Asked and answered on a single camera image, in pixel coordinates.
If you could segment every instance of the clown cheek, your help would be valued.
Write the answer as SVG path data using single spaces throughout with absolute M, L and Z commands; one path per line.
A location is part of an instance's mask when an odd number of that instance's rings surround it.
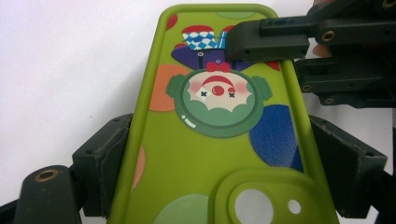
M 234 84 L 235 91 L 239 94 L 249 94 L 246 82 L 238 82 Z
M 200 82 L 194 81 L 190 83 L 190 91 L 191 92 L 198 92 L 199 89 L 201 89 L 201 84 Z

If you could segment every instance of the pink circle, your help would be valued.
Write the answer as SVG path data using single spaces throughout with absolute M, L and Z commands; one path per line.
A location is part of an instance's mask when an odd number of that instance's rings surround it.
M 224 93 L 224 89 L 221 86 L 215 86 L 212 89 L 213 94 L 221 96 Z

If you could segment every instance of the phone case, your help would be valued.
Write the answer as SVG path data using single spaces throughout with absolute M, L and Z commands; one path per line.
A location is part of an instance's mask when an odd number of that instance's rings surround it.
M 161 15 L 108 223 L 338 222 L 292 62 L 225 60 L 233 26 L 273 17 Z

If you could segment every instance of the black plastic bracket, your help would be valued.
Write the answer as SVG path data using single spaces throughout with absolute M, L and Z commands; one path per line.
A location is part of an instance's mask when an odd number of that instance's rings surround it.
M 376 52 L 331 50 L 331 58 L 294 63 L 302 92 L 313 92 L 322 105 L 396 107 L 396 45 Z
M 17 210 L 18 200 L 0 206 L 0 223 L 12 224 Z
M 22 184 L 14 224 L 81 223 L 72 177 L 65 166 L 49 166 Z
M 389 0 L 337 0 L 312 7 L 307 16 L 241 22 L 227 34 L 228 61 L 303 58 L 307 38 L 324 45 L 392 43 L 396 5 Z
M 109 121 L 73 154 L 76 175 L 88 192 L 83 205 L 87 217 L 107 217 L 110 213 L 132 114 Z
M 379 212 L 375 224 L 396 223 L 396 178 L 384 173 L 368 189 L 368 200 Z
M 366 218 L 387 157 L 324 119 L 310 119 L 336 210 Z

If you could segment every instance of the green circle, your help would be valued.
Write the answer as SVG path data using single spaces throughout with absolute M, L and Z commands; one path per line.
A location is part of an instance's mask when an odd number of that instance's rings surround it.
M 190 79 L 204 71 L 205 69 L 194 71 L 177 83 L 174 99 L 179 117 L 191 129 L 212 137 L 233 137 L 252 129 L 262 116 L 263 96 L 259 95 L 256 83 L 252 82 L 250 77 L 232 70 L 231 73 L 247 81 L 247 87 L 251 91 L 247 104 L 236 106 L 233 112 L 224 108 L 208 110 L 201 102 L 191 101 L 190 94 L 186 93 Z
M 154 224 L 205 224 L 207 223 L 208 202 L 208 197 L 201 194 L 177 198 L 165 206 L 156 217 Z

